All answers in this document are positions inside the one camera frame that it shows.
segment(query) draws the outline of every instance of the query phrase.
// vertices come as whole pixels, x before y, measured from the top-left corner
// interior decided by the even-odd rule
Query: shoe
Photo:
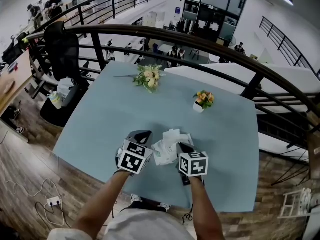
[[[167,203],[160,203],[160,205],[158,205],[158,207],[163,207],[165,208],[165,212],[169,211],[169,209],[171,208],[171,204],[167,204]]]
[[[18,108],[15,112],[14,112],[14,118],[13,120],[16,120],[16,118],[20,115],[21,113],[21,108]]]
[[[24,127],[18,127],[15,131],[18,133],[18,134],[22,134],[24,132],[25,128]]]
[[[137,196],[136,194],[131,194],[131,204],[133,202],[141,202],[142,203],[142,199],[140,196]]]

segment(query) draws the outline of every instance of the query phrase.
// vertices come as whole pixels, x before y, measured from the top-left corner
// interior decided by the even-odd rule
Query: blue tabletop
[[[209,198],[218,212],[251,212],[258,173],[259,140],[255,104],[241,96],[189,78],[165,72],[158,90],[149,93],[125,76],[137,66],[110,62],[85,94],[64,128],[54,153],[81,171],[106,182],[116,171],[115,156],[127,135],[153,132],[153,143],[163,132],[190,133],[194,145],[209,156],[204,177]],[[203,113],[193,110],[198,91],[215,96]],[[129,180],[124,191],[190,208],[190,186],[183,186],[176,164],[156,166],[154,158]]]

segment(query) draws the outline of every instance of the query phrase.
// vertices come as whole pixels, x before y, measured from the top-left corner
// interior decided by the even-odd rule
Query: man wearing cap
[[[29,22],[33,20],[34,29],[37,30],[41,27],[41,9],[39,6],[33,6],[32,4],[29,4],[27,7],[28,11],[31,13],[31,18],[29,19]]]
[[[62,0],[49,0],[45,3],[45,12],[49,15],[49,17],[52,19],[55,16],[62,13],[61,6],[63,6],[64,3]]]

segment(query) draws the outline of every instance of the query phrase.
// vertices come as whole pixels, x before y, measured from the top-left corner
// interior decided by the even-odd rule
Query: white flower pot
[[[198,105],[196,102],[194,102],[193,104],[193,110],[197,111],[198,113],[202,113],[203,111],[205,111],[202,106]]]

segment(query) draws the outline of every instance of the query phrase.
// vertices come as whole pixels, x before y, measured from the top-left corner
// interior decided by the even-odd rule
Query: white extension cord
[[[63,209],[62,197],[61,197],[61,195],[60,195],[60,193],[59,193],[59,191],[58,191],[57,185],[56,185],[50,178],[46,178],[46,179],[43,181],[43,183],[42,183],[42,185],[41,185],[41,189],[40,189],[36,194],[34,194],[34,195],[30,194],[30,193],[26,190],[26,188],[25,188],[24,186],[20,185],[19,183],[13,182],[12,180],[7,180],[5,183],[11,182],[11,183],[14,184],[14,185],[13,185],[13,194],[14,194],[14,195],[17,194],[17,192],[18,192],[17,186],[19,186],[20,188],[22,188],[22,189],[24,190],[24,192],[25,192],[29,197],[34,198],[34,197],[36,197],[38,194],[40,194],[40,192],[43,190],[44,184],[45,184],[46,181],[49,181],[49,182],[50,182],[50,187],[51,187],[51,189],[52,189],[51,183],[54,185],[55,190],[56,190],[56,192],[57,192],[57,194],[58,194],[58,196],[59,196],[59,198],[60,198],[60,200],[61,200],[61,203],[59,203],[58,205],[61,205],[61,212],[62,212],[63,223],[62,223],[62,224],[54,223],[54,222],[52,222],[52,221],[50,221],[50,220],[48,219],[48,217],[47,217],[47,212],[46,212],[46,205],[48,205],[47,203],[44,205],[45,218],[46,218],[46,220],[47,220],[50,224],[53,224],[53,225],[56,225],[56,226],[64,226],[64,225],[65,225],[65,216],[64,216],[64,209]]]

